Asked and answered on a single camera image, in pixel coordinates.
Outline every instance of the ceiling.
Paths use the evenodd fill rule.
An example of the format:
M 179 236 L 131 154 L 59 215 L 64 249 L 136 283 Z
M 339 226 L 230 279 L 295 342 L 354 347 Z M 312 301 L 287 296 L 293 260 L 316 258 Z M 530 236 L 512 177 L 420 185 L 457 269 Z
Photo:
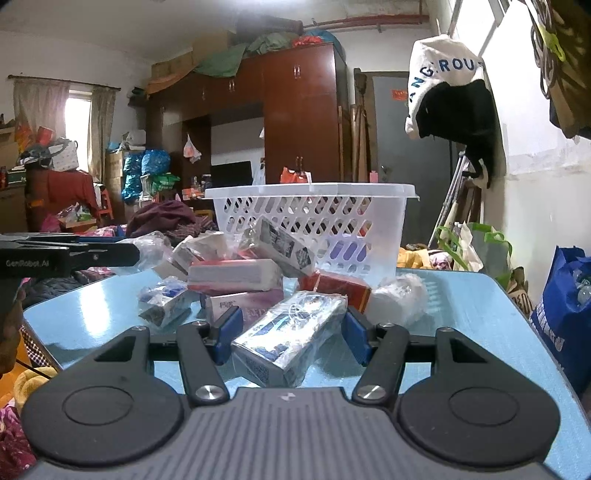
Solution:
M 311 23 L 418 13 L 418 0 L 12 0 L 0 30 L 82 41 L 167 60 L 201 33 L 232 28 L 240 10 Z

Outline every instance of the blue gripper pad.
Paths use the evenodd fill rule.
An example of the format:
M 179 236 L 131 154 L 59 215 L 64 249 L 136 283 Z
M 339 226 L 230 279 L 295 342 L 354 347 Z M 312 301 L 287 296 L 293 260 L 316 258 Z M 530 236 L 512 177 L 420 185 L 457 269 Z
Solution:
M 357 363 L 367 367 L 374 354 L 374 349 L 369 344 L 367 328 L 359 319 L 361 315 L 356 310 L 347 309 L 340 330 Z
M 242 310 L 233 306 L 212 325 L 217 330 L 217 342 L 210 349 L 210 356 L 216 365 L 223 365 L 232 354 L 232 341 L 242 333 L 244 318 Z

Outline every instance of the gray door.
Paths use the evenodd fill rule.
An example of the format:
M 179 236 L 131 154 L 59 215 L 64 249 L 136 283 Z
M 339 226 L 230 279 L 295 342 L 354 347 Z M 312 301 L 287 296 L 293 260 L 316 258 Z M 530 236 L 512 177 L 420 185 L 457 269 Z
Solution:
M 407 203 L 402 246 L 429 241 L 453 175 L 448 140 L 411 140 L 404 131 L 408 104 L 395 98 L 407 86 L 408 77 L 374 77 L 380 181 L 411 183 L 421 197 Z

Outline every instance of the red sticker on door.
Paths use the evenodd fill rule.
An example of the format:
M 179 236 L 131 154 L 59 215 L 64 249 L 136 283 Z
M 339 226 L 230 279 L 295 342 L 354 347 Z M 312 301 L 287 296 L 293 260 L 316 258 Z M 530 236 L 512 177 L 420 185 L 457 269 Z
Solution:
M 405 102 L 408 99 L 407 90 L 392 90 L 392 100 L 399 100 Z

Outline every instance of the blue tote bag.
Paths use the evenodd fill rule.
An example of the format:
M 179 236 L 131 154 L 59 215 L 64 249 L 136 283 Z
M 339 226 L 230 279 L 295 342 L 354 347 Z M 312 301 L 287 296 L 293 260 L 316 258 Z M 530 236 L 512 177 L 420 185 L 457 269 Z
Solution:
M 556 247 L 542 300 L 530 316 L 548 349 L 581 394 L 591 380 L 591 301 L 580 304 L 573 272 L 591 278 L 591 257 L 580 248 Z

